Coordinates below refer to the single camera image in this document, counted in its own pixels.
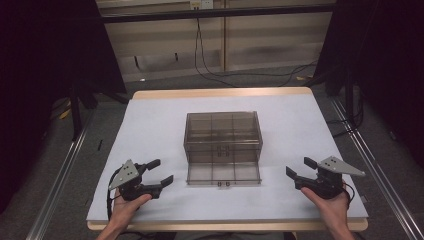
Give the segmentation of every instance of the plastic storage box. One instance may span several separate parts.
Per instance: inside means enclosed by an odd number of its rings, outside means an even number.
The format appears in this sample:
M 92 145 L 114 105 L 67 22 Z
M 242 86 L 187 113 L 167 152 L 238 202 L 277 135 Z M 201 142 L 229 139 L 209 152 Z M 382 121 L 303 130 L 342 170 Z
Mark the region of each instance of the plastic storage box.
M 262 136 L 256 111 L 187 114 L 184 148 L 188 184 L 261 183 Z

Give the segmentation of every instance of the white paper sheet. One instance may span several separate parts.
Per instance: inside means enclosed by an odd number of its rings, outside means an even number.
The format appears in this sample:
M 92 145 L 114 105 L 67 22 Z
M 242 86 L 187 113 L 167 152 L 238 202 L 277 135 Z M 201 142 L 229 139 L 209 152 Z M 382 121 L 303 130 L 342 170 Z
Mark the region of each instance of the white paper sheet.
M 259 160 L 262 183 L 229 188 L 188 186 L 183 147 L 187 113 L 226 111 L 258 112 L 263 138 Z M 162 191 L 159 199 L 142 206 L 135 222 L 316 219 L 317 209 L 294 188 L 285 167 L 315 179 L 316 170 L 304 165 L 303 158 L 321 161 L 330 155 L 341 159 L 310 94 L 131 100 L 87 220 L 107 220 L 107 184 L 127 159 L 142 164 L 156 158 L 162 165 L 146 171 L 143 183 L 156 184 L 169 175 L 174 175 L 174 183 Z M 349 176 L 343 178 L 355 188 Z M 368 216 L 359 197 L 352 201 L 348 216 Z

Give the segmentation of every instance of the human hand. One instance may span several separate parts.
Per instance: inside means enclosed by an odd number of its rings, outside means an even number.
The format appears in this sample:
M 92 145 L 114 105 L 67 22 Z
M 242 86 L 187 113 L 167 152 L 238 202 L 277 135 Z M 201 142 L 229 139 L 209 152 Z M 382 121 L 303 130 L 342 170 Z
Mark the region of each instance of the human hand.
M 135 214 L 135 211 L 150 199 L 152 199 L 150 194 L 144 194 L 132 201 L 127 202 L 122 197 L 120 197 L 119 189 L 116 188 L 112 216 L 109 223 L 105 229 L 103 229 L 97 239 L 116 239 L 118 235 L 128 227 L 128 224 Z
M 303 187 L 300 191 L 318 207 L 321 218 L 336 240 L 353 240 L 354 237 L 347 227 L 348 196 L 345 192 L 332 199 L 323 199 L 311 189 Z

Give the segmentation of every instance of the gray floor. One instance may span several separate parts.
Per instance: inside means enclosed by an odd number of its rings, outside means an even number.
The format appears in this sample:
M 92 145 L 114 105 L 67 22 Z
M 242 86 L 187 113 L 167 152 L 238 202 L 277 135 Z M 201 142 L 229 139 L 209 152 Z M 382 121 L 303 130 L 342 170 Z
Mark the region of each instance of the gray floor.
M 286 73 L 291 69 L 259 69 L 254 72 Z M 296 76 L 309 75 L 312 72 L 313 70 L 309 69 L 309 72 L 302 72 Z M 268 87 L 281 85 L 286 79 L 287 77 L 232 76 L 223 80 L 237 87 Z M 302 81 L 292 80 L 287 86 L 299 86 L 302 83 Z M 126 96 L 132 96 L 137 90 L 219 87 L 229 86 L 193 75 L 127 83 Z M 338 119 L 330 98 L 324 93 L 323 86 L 314 86 L 312 90 L 325 119 Z M 105 96 L 99 95 L 97 98 L 100 101 L 99 106 L 96 110 L 92 110 L 93 118 L 88 126 L 84 143 L 49 221 L 44 239 L 94 239 L 98 234 L 87 228 L 85 218 L 97 181 L 122 123 L 126 106 Z M 376 164 L 381 166 L 413 214 L 416 223 L 423 229 L 424 170 L 412 160 L 402 142 L 391 138 L 390 129 L 366 101 L 364 112 L 364 121 L 359 128 L 360 133 L 373 152 Z M 89 116 L 89 111 L 84 110 L 83 115 Z M 344 130 L 341 124 L 329 124 L 329 128 L 333 134 Z M 72 131 L 71 116 L 63 120 L 58 118 L 52 120 L 37 165 L 28 177 L 27 183 L 15 194 L 8 209 L 0 216 L 1 239 L 24 239 L 28 235 L 66 158 L 71 145 Z M 347 162 L 360 169 L 367 169 L 349 134 L 335 138 L 335 142 Z M 359 190 L 359 196 L 367 199 L 365 207 L 370 215 L 369 227 L 361 233 L 362 236 L 366 239 L 409 239 L 374 178 L 368 175 L 365 178 L 354 178 L 354 182 Z M 304 240 L 331 239 L 326 232 L 303 232 L 298 233 L 298 237 Z M 120 239 L 135 238 L 123 236 Z

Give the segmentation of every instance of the white table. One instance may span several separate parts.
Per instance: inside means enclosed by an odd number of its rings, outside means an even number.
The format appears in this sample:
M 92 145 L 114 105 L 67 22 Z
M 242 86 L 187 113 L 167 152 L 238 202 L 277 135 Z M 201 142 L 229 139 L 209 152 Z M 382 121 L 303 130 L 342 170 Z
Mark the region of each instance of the white table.
M 202 186 L 186 183 L 183 141 L 190 112 L 257 111 L 263 138 L 259 171 L 262 183 L 249 187 Z M 322 230 L 316 207 L 286 176 L 289 166 L 299 175 L 316 178 L 304 157 L 321 161 L 340 153 L 315 98 L 308 88 L 195 89 L 137 92 L 99 180 L 87 216 L 92 230 L 107 224 L 106 191 L 112 173 L 127 159 L 162 165 L 143 175 L 155 184 L 173 174 L 174 183 L 159 199 L 136 213 L 129 229 L 139 231 L 306 231 Z M 354 186 L 350 176 L 344 180 Z M 359 197 L 348 211 L 353 231 L 368 226 Z

